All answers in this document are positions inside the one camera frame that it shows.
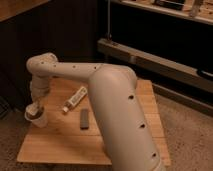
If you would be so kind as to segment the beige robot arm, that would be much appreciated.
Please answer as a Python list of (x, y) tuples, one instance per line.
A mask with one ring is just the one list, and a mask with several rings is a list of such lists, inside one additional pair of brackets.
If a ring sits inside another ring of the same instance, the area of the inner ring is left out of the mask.
[(26, 113), (42, 110), (41, 99), (52, 77), (88, 84), (88, 97), (114, 171), (166, 171), (136, 95), (137, 76), (123, 65), (60, 62), (52, 53), (26, 62), (32, 74), (32, 103)]

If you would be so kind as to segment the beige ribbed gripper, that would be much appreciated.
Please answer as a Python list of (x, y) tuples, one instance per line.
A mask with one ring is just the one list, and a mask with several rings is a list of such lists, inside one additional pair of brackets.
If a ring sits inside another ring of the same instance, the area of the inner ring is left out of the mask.
[(33, 102), (39, 102), (50, 92), (50, 78), (33, 76), (30, 82), (31, 98)]

